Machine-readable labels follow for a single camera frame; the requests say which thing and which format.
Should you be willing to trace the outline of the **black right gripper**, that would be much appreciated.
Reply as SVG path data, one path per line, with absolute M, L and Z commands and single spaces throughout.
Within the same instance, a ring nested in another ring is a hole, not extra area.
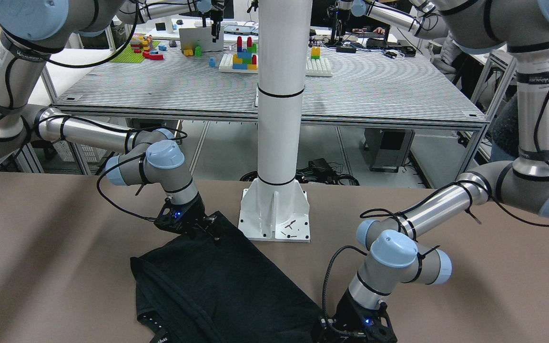
M 201 196 L 196 195 L 196 197 L 187 203 L 191 204 L 191 208 L 186 215 L 189 217 L 192 228 L 189 235 L 183 234 L 180 236 L 195 239 L 199 232 L 203 232 L 212 239 L 220 239 L 220 229 L 216 227 L 215 224 L 216 215 L 206 215 L 204 202 L 202 201 Z

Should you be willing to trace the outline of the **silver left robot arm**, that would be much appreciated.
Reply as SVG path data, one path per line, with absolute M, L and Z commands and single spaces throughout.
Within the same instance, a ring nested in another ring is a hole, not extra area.
M 356 236 L 366 257 L 333 316 L 322 310 L 312 329 L 318 343 L 395 343 L 387 297 L 399 283 L 445 283 L 448 255 L 417 238 L 473 206 L 495 202 L 549 218 L 549 0 L 415 0 L 419 16 L 396 14 L 376 1 L 355 0 L 361 11 L 414 36 L 448 36 L 467 54 L 506 46 L 516 59 L 517 92 L 510 100 L 517 129 L 492 141 L 489 163 L 460 174 L 401 212 L 370 209 Z

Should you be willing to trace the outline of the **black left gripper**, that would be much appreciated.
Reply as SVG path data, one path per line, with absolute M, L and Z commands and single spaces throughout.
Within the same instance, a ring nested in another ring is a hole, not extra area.
M 353 308 L 360 306 L 346 291 L 338 302 L 333 317 L 320 315 L 317 319 L 317 341 L 319 343 L 366 343 L 351 330 L 351 321 L 356 318 Z

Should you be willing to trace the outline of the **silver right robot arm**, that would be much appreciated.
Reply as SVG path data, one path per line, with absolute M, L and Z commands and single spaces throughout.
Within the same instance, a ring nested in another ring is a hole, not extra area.
M 136 28 L 157 18 L 143 0 L 0 0 L 0 163 L 33 141 L 63 141 L 109 150 L 102 178 L 117 185 L 158 184 L 165 202 L 156 217 L 133 213 L 159 230 L 189 237 L 222 236 L 216 215 L 204 202 L 185 163 L 179 143 L 185 132 L 155 126 L 115 125 L 30 102 L 33 87 L 48 64 L 69 69 L 95 68 L 115 59 L 122 49 L 92 63 L 54 60 L 70 36 L 97 35 L 114 18 Z

